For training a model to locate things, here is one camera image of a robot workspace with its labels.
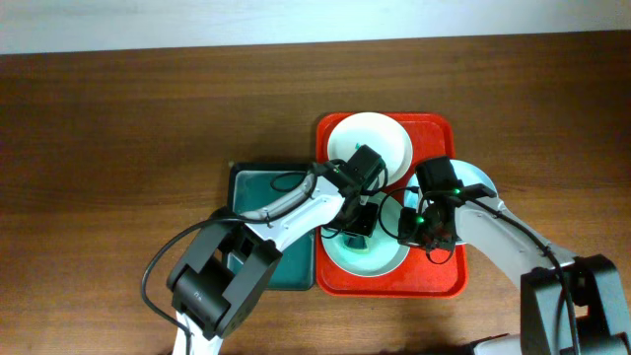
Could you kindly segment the yellow green sponge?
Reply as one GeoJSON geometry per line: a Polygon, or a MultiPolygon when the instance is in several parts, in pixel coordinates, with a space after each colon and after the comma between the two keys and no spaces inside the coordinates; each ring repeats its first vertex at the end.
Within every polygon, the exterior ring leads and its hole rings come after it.
{"type": "Polygon", "coordinates": [[[344,236],[343,244],[347,249],[353,252],[367,252],[369,250],[365,236],[344,236]]]}

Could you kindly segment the pale green plate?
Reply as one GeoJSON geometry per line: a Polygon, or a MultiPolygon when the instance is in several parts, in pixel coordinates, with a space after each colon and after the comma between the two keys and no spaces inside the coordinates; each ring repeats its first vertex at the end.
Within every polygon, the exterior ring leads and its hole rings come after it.
{"type": "Polygon", "coordinates": [[[407,257],[409,247],[400,245],[398,241],[383,230],[383,226],[395,234],[398,228],[399,214],[402,206],[392,197],[388,197],[382,209],[380,205],[386,195],[379,192],[369,200],[379,204],[376,228],[367,238],[367,252],[353,252],[343,244],[344,234],[328,232],[321,228],[321,240],[324,250],[333,263],[342,270],[360,277],[378,277],[395,270],[407,257]]]}

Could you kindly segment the light blue plate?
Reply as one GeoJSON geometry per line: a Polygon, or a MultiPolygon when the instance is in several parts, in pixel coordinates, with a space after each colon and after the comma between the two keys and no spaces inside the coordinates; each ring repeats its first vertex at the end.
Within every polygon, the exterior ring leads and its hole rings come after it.
{"type": "MultiPolygon", "coordinates": [[[[462,182],[462,187],[455,190],[439,190],[424,193],[420,189],[418,179],[414,173],[405,188],[404,207],[411,207],[418,213],[422,213],[431,204],[439,202],[451,205],[457,210],[469,199],[495,197],[497,195],[497,188],[494,182],[481,169],[465,161],[451,159],[451,162],[456,176],[462,182]]],[[[456,246],[463,243],[464,241],[457,234],[456,246]]]]}

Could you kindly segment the white plate with green stain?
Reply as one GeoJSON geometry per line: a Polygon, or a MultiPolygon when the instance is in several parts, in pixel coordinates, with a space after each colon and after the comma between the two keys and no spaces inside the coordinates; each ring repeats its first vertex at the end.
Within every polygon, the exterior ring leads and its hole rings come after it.
{"type": "Polygon", "coordinates": [[[342,119],[329,135],[327,157],[348,161],[362,145],[373,149],[386,163],[387,186],[401,180],[411,166],[411,138],[400,123],[385,114],[360,112],[342,119]]]}

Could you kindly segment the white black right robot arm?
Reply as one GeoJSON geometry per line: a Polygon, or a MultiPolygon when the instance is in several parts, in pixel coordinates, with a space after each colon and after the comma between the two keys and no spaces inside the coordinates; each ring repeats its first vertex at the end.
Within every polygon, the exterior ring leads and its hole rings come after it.
{"type": "Polygon", "coordinates": [[[484,184],[422,195],[398,222],[402,244],[454,250],[462,240],[486,255],[519,289],[516,335],[472,343],[472,354],[627,354],[630,316],[614,263],[578,256],[519,220],[484,184]]]}

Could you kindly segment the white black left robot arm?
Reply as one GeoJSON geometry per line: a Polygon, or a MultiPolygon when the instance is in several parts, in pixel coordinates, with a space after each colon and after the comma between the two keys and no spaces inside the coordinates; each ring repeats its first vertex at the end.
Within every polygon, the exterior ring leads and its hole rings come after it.
{"type": "Polygon", "coordinates": [[[284,250],[313,229],[354,222],[362,198],[387,183],[383,161],[315,164],[298,186],[253,211],[216,211],[187,228],[195,237],[167,278],[175,354],[216,354],[249,316],[284,250]]]}

